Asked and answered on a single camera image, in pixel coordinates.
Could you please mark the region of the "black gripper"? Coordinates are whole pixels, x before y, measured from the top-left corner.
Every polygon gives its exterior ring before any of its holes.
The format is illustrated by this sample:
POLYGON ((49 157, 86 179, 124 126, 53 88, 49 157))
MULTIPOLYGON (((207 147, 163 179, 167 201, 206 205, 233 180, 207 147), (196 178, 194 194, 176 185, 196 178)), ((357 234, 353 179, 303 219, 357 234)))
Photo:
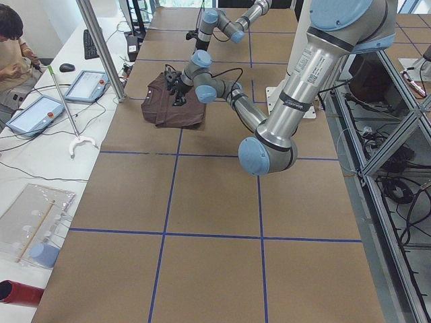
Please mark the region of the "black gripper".
POLYGON ((197 50, 207 51, 208 47, 209 47, 209 41, 201 40, 200 38, 196 39, 195 51, 197 51, 197 50))
POLYGON ((172 86, 172 95, 175 95, 173 106, 183 106, 187 103, 185 95, 191 90, 191 86, 185 84, 181 78, 177 78, 172 86))

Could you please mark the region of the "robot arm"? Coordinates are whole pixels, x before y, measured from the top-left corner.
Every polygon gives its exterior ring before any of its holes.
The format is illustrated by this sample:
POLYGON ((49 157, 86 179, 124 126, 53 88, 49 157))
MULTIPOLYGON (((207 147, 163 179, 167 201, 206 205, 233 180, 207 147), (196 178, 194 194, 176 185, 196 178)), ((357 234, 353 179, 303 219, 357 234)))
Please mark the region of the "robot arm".
POLYGON ((207 51, 211 37, 215 29, 224 34, 228 40, 238 44, 244 38, 245 32, 261 16, 266 15, 270 10, 272 1, 256 0, 235 21, 230 20, 221 9, 208 9, 203 12, 199 21, 199 27, 195 36, 195 50, 207 51))
POLYGON ((261 112, 236 81, 213 76, 207 51, 211 35, 219 29, 233 42, 240 42, 250 25, 268 13, 270 1, 255 1, 236 21, 219 9, 207 10, 199 25, 193 56, 169 87, 182 105, 194 91, 206 104, 224 99, 252 136, 238 148, 241 166, 255 176, 281 172, 297 158, 293 134, 313 100, 323 88, 336 63, 345 55, 376 52, 395 39, 396 1, 312 1, 306 6, 310 25, 307 42, 269 114, 261 112))

